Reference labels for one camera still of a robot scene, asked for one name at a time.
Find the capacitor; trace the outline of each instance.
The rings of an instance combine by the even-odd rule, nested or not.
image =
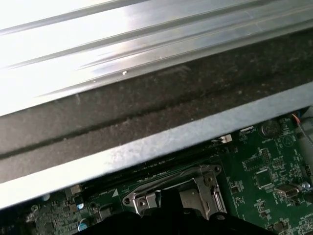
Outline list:
[[[77,209],[81,210],[82,208],[84,208],[85,204],[84,204],[84,199],[82,196],[78,196],[74,198],[74,202],[77,206]]]
[[[88,228],[89,226],[89,221],[87,219],[82,219],[80,222],[79,222],[79,225],[78,225],[78,231],[82,231],[86,228]]]
[[[85,224],[85,223],[80,223],[80,224],[78,225],[78,231],[79,231],[79,232],[82,231],[82,230],[85,230],[86,228],[88,228],[88,226],[87,226],[87,224]]]
[[[311,185],[310,185],[310,183],[308,183],[308,182],[303,182],[302,183],[302,188],[304,189],[304,190],[307,190],[307,191],[309,191],[310,189],[311,189]]]
[[[45,202],[48,201],[48,200],[50,199],[50,194],[48,193],[48,194],[42,196],[41,199],[42,199],[43,201],[45,201]]]

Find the chip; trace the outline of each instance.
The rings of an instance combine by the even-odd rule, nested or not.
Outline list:
[[[255,179],[259,188],[264,188],[272,184],[272,179],[268,169],[257,172],[255,174]]]
[[[54,225],[52,222],[48,222],[45,224],[45,230],[49,233],[54,230]]]

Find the integrated circuit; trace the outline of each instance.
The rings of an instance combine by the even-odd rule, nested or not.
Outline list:
[[[256,183],[259,188],[265,188],[272,184],[270,171],[268,169],[261,170],[255,173]]]

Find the screw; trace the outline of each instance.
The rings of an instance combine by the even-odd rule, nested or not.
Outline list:
[[[205,178],[204,179],[204,185],[210,186],[211,185],[210,182],[212,182],[212,181],[213,181],[213,179],[211,177]]]
[[[216,166],[216,167],[215,167],[215,171],[216,171],[216,172],[220,172],[221,169],[220,169],[218,166]]]
[[[301,186],[304,190],[310,190],[311,189],[311,185],[308,182],[303,182]]]
[[[218,220],[225,220],[225,216],[223,216],[222,214],[217,214],[217,215],[216,215],[216,218],[217,218]]]
[[[139,199],[139,200],[138,200],[138,203],[137,203],[137,205],[138,205],[140,208],[145,208],[145,207],[146,207],[146,204],[147,204],[147,202],[146,202],[145,199]]]
[[[125,198],[124,203],[125,203],[126,205],[130,204],[130,202],[131,202],[131,200],[130,200],[129,198]]]

